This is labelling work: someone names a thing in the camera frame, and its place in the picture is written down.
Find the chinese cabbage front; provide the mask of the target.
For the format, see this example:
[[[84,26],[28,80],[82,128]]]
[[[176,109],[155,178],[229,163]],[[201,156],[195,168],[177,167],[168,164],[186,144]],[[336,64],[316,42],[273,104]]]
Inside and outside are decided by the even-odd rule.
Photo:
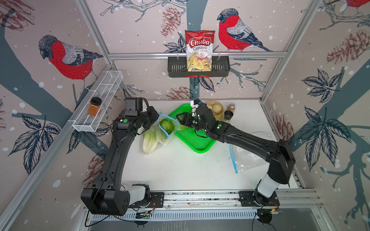
[[[156,136],[156,126],[152,126],[149,130],[143,133],[143,152],[146,154],[152,153],[158,146]]]

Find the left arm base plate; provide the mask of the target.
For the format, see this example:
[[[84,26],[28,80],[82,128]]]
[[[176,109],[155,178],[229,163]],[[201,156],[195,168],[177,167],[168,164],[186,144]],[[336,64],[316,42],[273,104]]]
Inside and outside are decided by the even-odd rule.
[[[153,202],[156,208],[163,208],[164,204],[164,193],[163,192],[151,192],[150,200],[148,203],[139,203],[136,202],[129,206],[132,209],[152,209],[154,207]]]

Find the chinese cabbage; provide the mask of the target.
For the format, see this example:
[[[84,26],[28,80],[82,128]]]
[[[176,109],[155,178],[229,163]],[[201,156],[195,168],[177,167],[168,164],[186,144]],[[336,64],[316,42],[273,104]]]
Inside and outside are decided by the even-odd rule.
[[[152,126],[149,130],[143,133],[143,152],[146,154],[152,153],[158,146],[156,136],[156,126]]]
[[[175,124],[171,119],[163,119],[160,121],[160,126],[170,135],[175,131]]]

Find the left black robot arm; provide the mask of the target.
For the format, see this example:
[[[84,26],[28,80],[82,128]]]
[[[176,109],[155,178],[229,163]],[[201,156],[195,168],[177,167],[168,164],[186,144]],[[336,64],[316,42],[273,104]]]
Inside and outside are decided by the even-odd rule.
[[[147,131],[159,114],[145,98],[127,98],[126,108],[114,120],[112,140],[102,169],[90,188],[84,188],[81,200],[92,214],[123,216],[129,206],[150,203],[150,187],[134,184],[122,189],[121,178],[130,147],[138,130]]]

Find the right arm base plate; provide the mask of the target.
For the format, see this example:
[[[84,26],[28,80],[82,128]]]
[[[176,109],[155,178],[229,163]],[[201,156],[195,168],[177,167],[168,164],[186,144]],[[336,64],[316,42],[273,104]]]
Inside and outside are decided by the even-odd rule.
[[[271,197],[265,197],[257,191],[239,191],[239,201],[242,207],[280,206],[276,192]]]

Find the green plastic basket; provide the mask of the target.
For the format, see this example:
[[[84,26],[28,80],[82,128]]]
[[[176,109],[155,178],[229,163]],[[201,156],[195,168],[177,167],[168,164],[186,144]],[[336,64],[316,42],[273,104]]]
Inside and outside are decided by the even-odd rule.
[[[183,104],[169,113],[169,117],[176,119],[178,114],[191,111],[190,104]],[[212,140],[211,138],[201,138],[200,136],[205,136],[205,132],[198,131],[195,132],[192,128],[187,128],[184,130],[176,131],[175,135],[183,141],[188,147],[190,147],[193,151],[199,154],[203,154],[208,152],[211,147],[215,144],[216,141]]]

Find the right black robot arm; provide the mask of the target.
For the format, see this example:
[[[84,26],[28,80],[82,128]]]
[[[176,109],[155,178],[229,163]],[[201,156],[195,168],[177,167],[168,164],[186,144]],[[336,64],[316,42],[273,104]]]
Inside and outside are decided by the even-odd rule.
[[[196,131],[204,131],[212,140],[238,146],[269,163],[266,175],[252,194],[252,201],[256,206],[267,205],[276,189],[282,184],[289,183],[295,166],[295,157],[288,142],[282,139],[279,141],[262,139],[243,132],[227,122],[217,121],[206,104],[200,100],[195,102],[196,107],[189,113],[176,115],[181,125]]]

